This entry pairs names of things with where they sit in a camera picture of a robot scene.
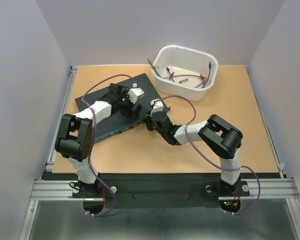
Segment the small grey transceiver module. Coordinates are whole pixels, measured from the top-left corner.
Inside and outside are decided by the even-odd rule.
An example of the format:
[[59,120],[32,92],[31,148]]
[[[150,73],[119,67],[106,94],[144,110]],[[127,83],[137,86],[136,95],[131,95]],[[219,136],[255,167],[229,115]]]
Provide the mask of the small grey transceiver module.
[[182,83],[185,83],[187,81],[188,81],[188,78],[185,78],[185,79],[180,80],[179,83],[182,84]]

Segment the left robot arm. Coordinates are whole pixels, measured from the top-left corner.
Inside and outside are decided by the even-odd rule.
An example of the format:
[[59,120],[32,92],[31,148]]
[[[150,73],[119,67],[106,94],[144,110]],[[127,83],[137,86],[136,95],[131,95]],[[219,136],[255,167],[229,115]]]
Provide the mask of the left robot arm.
[[136,103],[144,95],[145,92],[135,83],[132,88],[112,83],[108,92],[93,104],[88,104],[83,111],[62,116],[55,150],[68,159],[75,169],[78,181],[70,184],[74,193],[83,192],[90,197],[101,193],[100,175],[90,160],[96,126],[117,112],[129,120],[137,119],[142,106]]

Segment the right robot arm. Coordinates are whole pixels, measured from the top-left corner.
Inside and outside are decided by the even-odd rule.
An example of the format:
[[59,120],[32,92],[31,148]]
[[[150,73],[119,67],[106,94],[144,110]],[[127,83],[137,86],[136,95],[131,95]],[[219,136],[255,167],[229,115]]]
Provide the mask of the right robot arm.
[[205,142],[220,160],[220,166],[216,167],[221,170],[221,192],[232,195],[238,190],[241,179],[239,154],[243,139],[239,129],[216,114],[197,124],[176,125],[162,111],[149,114],[145,124],[148,131],[156,131],[172,146]]

